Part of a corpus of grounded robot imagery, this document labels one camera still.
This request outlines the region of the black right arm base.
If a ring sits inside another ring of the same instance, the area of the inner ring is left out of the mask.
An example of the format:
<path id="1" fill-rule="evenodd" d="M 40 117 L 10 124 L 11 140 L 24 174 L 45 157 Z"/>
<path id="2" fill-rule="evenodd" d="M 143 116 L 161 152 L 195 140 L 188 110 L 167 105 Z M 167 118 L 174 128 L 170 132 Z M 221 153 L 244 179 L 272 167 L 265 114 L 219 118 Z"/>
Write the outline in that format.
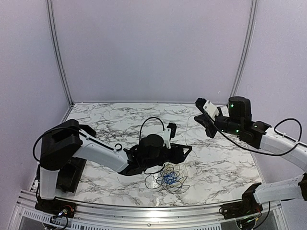
<path id="1" fill-rule="evenodd" d="M 241 201 L 227 203 L 221 205 L 219 213 L 223 215 L 224 219 L 239 218 L 246 215 L 260 213 L 263 210 L 259 204 L 254 193 L 261 183 L 252 184 L 241 196 Z"/>

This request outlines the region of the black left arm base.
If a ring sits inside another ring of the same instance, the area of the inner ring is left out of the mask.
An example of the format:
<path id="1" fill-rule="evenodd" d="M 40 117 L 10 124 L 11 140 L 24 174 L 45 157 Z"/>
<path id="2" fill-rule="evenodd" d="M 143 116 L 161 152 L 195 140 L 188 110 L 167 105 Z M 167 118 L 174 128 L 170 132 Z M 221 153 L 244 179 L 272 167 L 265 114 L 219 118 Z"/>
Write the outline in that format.
<path id="1" fill-rule="evenodd" d="M 57 215 L 62 210 L 66 209 L 65 215 L 68 218 L 73 218 L 76 211 L 76 203 L 58 200 L 56 198 L 52 200 L 39 198 L 35 204 L 35 209 L 53 215 Z"/>

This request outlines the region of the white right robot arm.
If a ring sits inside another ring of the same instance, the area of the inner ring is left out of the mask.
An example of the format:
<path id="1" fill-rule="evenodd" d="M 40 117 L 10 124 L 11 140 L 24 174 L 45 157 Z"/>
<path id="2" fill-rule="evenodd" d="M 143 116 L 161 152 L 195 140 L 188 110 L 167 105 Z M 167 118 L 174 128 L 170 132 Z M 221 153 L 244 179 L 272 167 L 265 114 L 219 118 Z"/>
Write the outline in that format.
<path id="1" fill-rule="evenodd" d="M 198 98 L 195 102 L 201 115 L 194 119 L 205 128 L 206 135 L 214 138 L 216 133 L 223 137 L 235 135 L 250 146 L 251 152 L 270 157 L 281 157 L 296 165 L 304 172 L 307 170 L 307 146 L 301 139 L 294 139 L 278 132 L 276 127 L 262 121 L 252 121 L 250 100 L 242 96 L 228 99 L 228 116 L 222 114 L 221 108 L 209 100 Z M 307 199 L 307 175 L 270 184 L 254 184 L 251 191 L 242 195 L 238 211 L 247 215 L 256 204 L 276 200 Z"/>

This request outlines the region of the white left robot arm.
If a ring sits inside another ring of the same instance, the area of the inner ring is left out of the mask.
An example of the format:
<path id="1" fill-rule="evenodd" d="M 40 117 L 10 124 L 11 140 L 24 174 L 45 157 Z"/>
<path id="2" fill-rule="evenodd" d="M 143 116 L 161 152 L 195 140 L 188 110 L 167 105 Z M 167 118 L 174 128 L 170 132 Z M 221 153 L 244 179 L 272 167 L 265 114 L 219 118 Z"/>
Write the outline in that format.
<path id="1" fill-rule="evenodd" d="M 168 162 L 184 162 L 192 147 L 171 142 L 176 127 L 170 123 L 161 134 L 149 134 L 130 149 L 119 143 L 110 146 L 100 141 L 90 126 L 81 125 L 75 119 L 46 131 L 38 138 L 41 142 L 39 196 L 42 206 L 50 213 L 60 210 L 60 202 L 55 198 L 58 174 L 72 157 L 93 161 L 124 176 L 142 174 Z"/>

